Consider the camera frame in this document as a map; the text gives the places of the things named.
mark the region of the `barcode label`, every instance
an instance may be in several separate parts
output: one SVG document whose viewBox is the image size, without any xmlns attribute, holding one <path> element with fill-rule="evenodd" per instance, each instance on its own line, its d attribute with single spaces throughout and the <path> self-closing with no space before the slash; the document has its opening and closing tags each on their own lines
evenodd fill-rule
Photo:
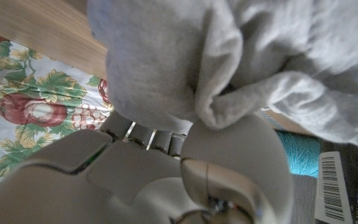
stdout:
<svg viewBox="0 0 358 224">
<path fill-rule="evenodd" d="M 314 217 L 330 224 L 352 223 L 339 152 L 320 154 Z"/>
</svg>

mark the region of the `white label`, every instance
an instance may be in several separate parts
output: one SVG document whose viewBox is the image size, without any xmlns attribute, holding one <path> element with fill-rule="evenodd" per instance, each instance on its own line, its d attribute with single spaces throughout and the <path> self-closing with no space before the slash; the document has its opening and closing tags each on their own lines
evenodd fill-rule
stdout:
<svg viewBox="0 0 358 224">
<path fill-rule="evenodd" d="M 330 224 L 352 223 L 339 152 L 320 154 L 314 217 Z"/>
</svg>

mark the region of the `red fruit print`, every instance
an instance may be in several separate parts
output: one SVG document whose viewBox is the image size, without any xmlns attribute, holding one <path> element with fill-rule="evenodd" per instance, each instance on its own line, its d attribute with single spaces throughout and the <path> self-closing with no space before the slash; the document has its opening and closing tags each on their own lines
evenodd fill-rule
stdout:
<svg viewBox="0 0 358 224">
<path fill-rule="evenodd" d="M 48 103 L 43 99 L 33 99 L 26 104 L 24 116 L 33 124 L 54 127 L 63 123 L 67 117 L 67 108 L 60 103 Z"/>
<path fill-rule="evenodd" d="M 96 107 L 91 108 L 87 103 L 76 107 L 71 117 L 74 128 L 80 129 L 96 129 L 96 125 L 103 123 L 106 118 Z"/>
<path fill-rule="evenodd" d="M 28 120 L 24 116 L 25 105 L 32 98 L 22 93 L 6 94 L 0 100 L 0 115 L 5 120 L 14 124 L 27 124 Z"/>
</svg>

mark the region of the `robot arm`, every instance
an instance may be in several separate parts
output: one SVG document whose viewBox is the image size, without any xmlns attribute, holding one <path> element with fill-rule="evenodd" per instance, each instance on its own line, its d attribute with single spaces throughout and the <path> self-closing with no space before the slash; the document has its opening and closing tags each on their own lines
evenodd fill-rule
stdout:
<svg viewBox="0 0 358 224">
<path fill-rule="evenodd" d="M 26 159 L 0 186 L 0 223 L 288 223 L 292 181 L 256 116 L 187 138 L 113 113 Z"/>
</svg>

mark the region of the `teal yarn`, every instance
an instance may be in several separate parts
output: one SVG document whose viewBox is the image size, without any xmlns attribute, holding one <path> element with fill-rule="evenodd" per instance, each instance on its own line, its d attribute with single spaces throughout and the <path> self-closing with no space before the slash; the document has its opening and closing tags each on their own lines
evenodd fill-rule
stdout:
<svg viewBox="0 0 358 224">
<path fill-rule="evenodd" d="M 277 134 L 284 145 L 290 172 L 317 178 L 321 141 L 281 131 L 277 131 Z"/>
</svg>

